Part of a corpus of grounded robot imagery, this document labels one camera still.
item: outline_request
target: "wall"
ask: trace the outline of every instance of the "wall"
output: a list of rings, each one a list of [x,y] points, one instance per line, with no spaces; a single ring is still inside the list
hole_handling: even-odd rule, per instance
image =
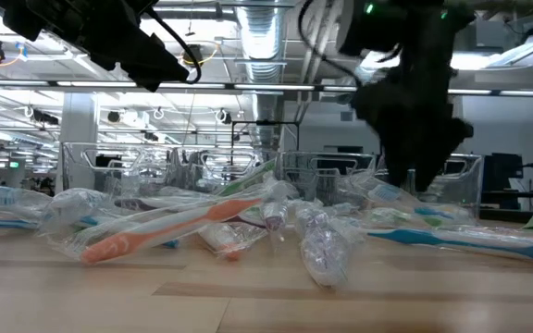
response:
[[[465,97],[465,119],[475,126],[475,137],[462,149],[476,154],[521,154],[525,164],[533,163],[533,98]],[[533,169],[524,170],[528,189]]]
[[[295,140],[284,133],[283,150],[295,150]],[[325,146],[362,146],[365,154],[378,154],[378,137],[364,123],[361,127],[300,127],[300,151],[323,152]]]

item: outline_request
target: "air duct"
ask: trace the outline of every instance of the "air duct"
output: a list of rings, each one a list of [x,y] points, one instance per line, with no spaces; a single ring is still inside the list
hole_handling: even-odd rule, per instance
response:
[[[263,6],[237,7],[236,14],[241,27],[244,57],[252,60],[281,59],[281,41],[285,31],[284,9]],[[253,63],[246,65],[246,73],[251,83],[279,83],[281,66]],[[275,94],[253,95],[253,113],[255,120],[281,120],[282,98]],[[280,127],[276,128],[275,133],[280,133]],[[257,144],[277,146],[276,138],[273,138],[272,134],[272,129],[258,128]]]

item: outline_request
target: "black cable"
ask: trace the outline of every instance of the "black cable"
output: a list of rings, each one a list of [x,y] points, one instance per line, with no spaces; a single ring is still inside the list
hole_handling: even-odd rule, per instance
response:
[[[341,72],[353,77],[355,79],[355,85],[357,87],[361,87],[361,80],[359,80],[359,77],[357,77],[353,71],[351,71],[348,68],[345,68],[345,67],[335,63],[334,61],[328,60],[326,55],[321,54],[316,49],[315,46],[310,44],[310,42],[308,41],[307,37],[305,37],[305,32],[304,32],[304,27],[303,27],[304,17],[305,17],[305,13],[307,12],[307,9],[312,5],[313,2],[314,2],[314,0],[305,0],[304,5],[302,6],[302,9],[300,10],[300,15],[297,18],[297,30],[300,33],[300,38],[302,39],[302,42],[304,42],[305,46],[307,46],[309,49],[311,49],[312,52],[316,56],[318,56],[320,59],[322,59],[322,61],[324,61],[325,63],[327,63],[327,64],[329,64],[331,66],[333,66],[335,69],[340,70]]]
[[[159,25],[162,26],[162,28],[164,28],[176,40],[176,42],[178,42],[178,44],[180,44],[182,49],[184,49],[184,52],[186,52],[186,54],[189,55],[189,58],[192,60],[192,63],[194,64],[194,68],[196,69],[196,78],[194,78],[194,80],[186,80],[185,82],[189,84],[194,84],[198,82],[202,76],[201,65],[199,64],[199,61],[196,59],[196,57],[192,53],[191,48],[189,48],[189,45],[187,45],[180,38],[180,36],[175,31],[173,31],[172,28],[170,28],[170,26],[168,26],[166,22],[164,22],[164,20],[162,20],[162,18],[159,17],[159,15],[157,15],[157,13],[154,11],[153,8],[149,7],[147,8],[145,12],[152,19],[155,19],[155,21],[159,23]]]
[[[513,31],[514,33],[517,33],[518,35],[524,35],[523,32],[519,32],[519,31],[515,31],[514,27],[511,26],[511,24],[509,24],[508,22],[504,22],[505,26],[507,28],[509,28],[510,31]]]

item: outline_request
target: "table surface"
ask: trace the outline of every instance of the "table surface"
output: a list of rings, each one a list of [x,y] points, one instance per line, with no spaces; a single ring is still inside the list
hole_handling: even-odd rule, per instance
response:
[[[43,238],[0,233],[0,332],[526,333],[533,263],[367,240],[333,292],[293,236],[234,263],[189,240],[86,267]]]

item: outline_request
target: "pillar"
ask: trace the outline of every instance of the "pillar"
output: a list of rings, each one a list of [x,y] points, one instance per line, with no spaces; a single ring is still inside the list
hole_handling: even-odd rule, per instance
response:
[[[26,159],[10,158],[7,164],[6,185],[19,189],[22,187],[24,178],[26,178]]]
[[[87,166],[86,161],[81,159],[81,152],[93,146],[74,145],[73,149],[68,152],[64,143],[96,143],[98,141],[100,108],[97,100],[97,96],[93,93],[65,93],[61,135],[59,136],[59,161],[56,169],[56,193],[72,188],[93,189],[93,170]],[[64,163],[66,153],[71,153],[73,159],[68,158]]]

